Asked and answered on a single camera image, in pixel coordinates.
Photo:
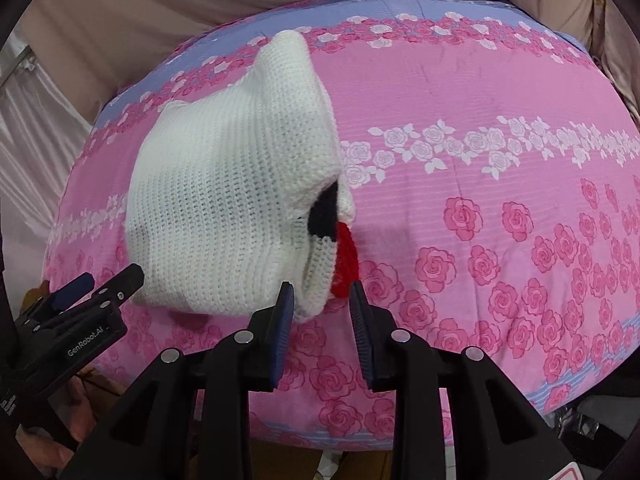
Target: bed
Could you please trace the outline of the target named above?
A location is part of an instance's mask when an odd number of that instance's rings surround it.
[[[578,40],[491,0],[305,0],[181,45],[95,121],[49,237],[52,288],[129,263],[129,179],[163,107],[233,84],[284,29],[334,103],[371,303],[438,348],[480,346],[541,413],[636,349],[638,131]],[[211,348],[247,322],[122,310],[129,332],[95,365],[125,385],[162,349]],[[390,449],[394,406],[364,387],[346,301],[331,300],[294,327],[278,390],[250,397],[252,434]]]

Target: white knitted fabric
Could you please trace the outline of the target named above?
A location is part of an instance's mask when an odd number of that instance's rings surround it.
[[[310,236],[307,220],[337,180],[338,217],[353,220],[339,153],[328,95],[292,30],[263,47],[235,84],[168,104],[129,187],[129,256],[145,272],[135,300],[250,314],[274,304],[288,281],[298,318],[320,314],[336,243]]]

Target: rose pattern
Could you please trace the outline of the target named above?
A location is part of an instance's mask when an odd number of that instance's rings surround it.
[[[447,198],[444,209],[444,223],[447,229],[463,242],[468,242],[482,228],[479,206],[472,200],[460,196]]]
[[[609,342],[609,352],[613,355],[616,355],[620,352],[620,348],[622,347],[622,342],[625,338],[625,332],[622,330],[622,326],[620,322],[617,321],[613,324],[609,332],[609,337],[607,338]]]
[[[550,352],[564,335],[562,317],[553,310],[546,310],[542,315],[540,326],[536,330],[536,337],[545,352]]]
[[[456,277],[455,258],[448,251],[423,247],[418,252],[415,275],[431,294],[442,292]]]
[[[489,357],[495,355],[502,347],[500,327],[486,321],[478,321],[473,334],[469,336],[469,344],[481,348]]]
[[[534,227],[529,209],[515,202],[502,204],[502,225],[517,242],[526,240]]]
[[[478,285],[489,285],[500,274],[498,256],[492,250],[474,245],[471,247],[468,269],[469,274]]]
[[[633,256],[631,254],[631,244],[626,238],[623,238],[622,240],[622,259],[626,264],[629,265],[631,265],[631,261],[633,260]]]
[[[339,399],[356,389],[353,369],[330,356],[320,356],[318,367],[309,372],[309,382],[320,400]]]
[[[618,196],[616,194],[616,190],[613,189],[609,184],[604,185],[604,190],[607,195],[607,199],[611,202],[614,211],[617,213],[620,209],[618,206]]]
[[[571,339],[571,350],[569,350],[569,355],[567,357],[567,361],[569,363],[569,368],[572,373],[576,374],[587,363],[587,359],[589,358],[589,338],[587,336],[574,335]]]
[[[629,269],[625,264],[620,265],[620,271],[618,272],[618,281],[620,282],[622,292],[626,294],[626,292],[629,290]]]
[[[550,413],[562,406],[569,398],[570,393],[570,384],[563,384],[562,386],[552,388],[549,393],[549,398],[545,402],[545,413]]]
[[[607,274],[605,276],[609,294],[613,294],[618,288],[618,271],[611,264],[607,265]]]
[[[540,285],[540,282],[536,278],[531,278],[527,282],[527,286],[522,291],[520,297],[528,314],[532,316],[542,316],[542,314],[544,314],[548,294],[546,288]]]
[[[611,220],[602,211],[600,212],[600,231],[605,240],[609,240],[611,236]]]
[[[589,273],[591,266],[593,265],[593,258],[591,256],[590,248],[585,244],[580,244],[580,254],[578,254],[578,263],[582,267],[585,273]]]
[[[511,349],[514,359],[520,359],[531,350],[535,339],[535,327],[532,322],[523,317],[513,319],[507,334],[507,346]]]
[[[449,352],[462,352],[468,346],[468,336],[453,318],[443,319],[437,328],[429,332],[433,346]]]
[[[593,337],[591,341],[591,352],[589,356],[591,357],[591,361],[597,367],[600,366],[602,362],[602,358],[604,357],[604,351],[607,348],[607,339],[603,334],[598,334]]]
[[[587,280],[584,277],[582,269],[572,270],[571,294],[576,303],[582,304],[584,297],[587,295]]]
[[[326,345],[326,333],[318,320],[312,319],[305,324],[294,324],[291,327],[289,341],[293,352],[309,357],[320,357],[322,348]]]
[[[518,293],[511,285],[498,282],[489,296],[489,312],[500,323],[514,319],[518,314]]]
[[[575,303],[574,300],[567,301],[566,312],[562,316],[562,322],[564,328],[569,331],[571,336],[574,336],[578,329],[584,323],[584,310],[580,303]]]
[[[575,257],[578,255],[578,248],[580,244],[575,239],[574,231],[565,225],[556,224],[554,227],[554,234],[556,239],[554,240],[554,249],[558,258],[560,258],[564,264],[569,267]]]
[[[582,236],[587,238],[587,242],[589,243],[589,245],[593,245],[597,232],[596,221],[592,216],[589,216],[585,213],[580,213],[579,225]]]
[[[600,203],[600,197],[598,196],[598,190],[596,189],[595,184],[585,178],[581,178],[580,186],[582,188],[582,195],[591,206],[591,209],[597,209],[598,204]]]
[[[593,274],[591,275],[591,295],[596,298],[602,298],[605,293],[607,277],[600,268],[600,264],[593,266]]]
[[[372,411],[364,416],[365,428],[377,440],[393,439],[395,423],[396,404],[389,399],[376,400]]]
[[[360,263],[359,269],[360,281],[371,304],[388,307],[400,299],[404,286],[392,266],[367,260]]]
[[[305,364],[293,354],[287,354],[284,362],[284,373],[278,384],[281,392],[288,392],[302,387],[305,383]]]
[[[398,314],[402,323],[415,333],[427,328],[438,317],[433,298],[417,290],[405,292]]]
[[[565,367],[566,350],[558,347],[550,348],[546,353],[546,359],[543,365],[546,382],[549,384],[558,382],[558,379],[564,373]]]
[[[558,256],[551,240],[542,236],[536,236],[534,247],[531,250],[531,261],[540,272],[549,272],[554,266]]]
[[[609,326],[611,319],[613,318],[613,307],[611,302],[607,298],[602,298],[600,301],[600,309],[598,311],[598,319],[600,320],[600,326],[605,329]]]
[[[342,400],[328,400],[318,413],[320,424],[334,438],[358,433],[362,428],[362,414]]]

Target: white curtain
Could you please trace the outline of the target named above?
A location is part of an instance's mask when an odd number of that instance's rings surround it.
[[[25,44],[13,33],[0,51],[0,80]],[[0,219],[12,309],[40,284],[49,231],[89,124],[26,59],[0,89]]]

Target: knitted beanie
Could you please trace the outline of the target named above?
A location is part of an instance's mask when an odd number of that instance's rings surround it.
[[[140,147],[127,200],[134,300],[204,314],[322,312],[338,220],[353,221],[328,94],[302,36],[277,34],[235,84],[171,102]]]

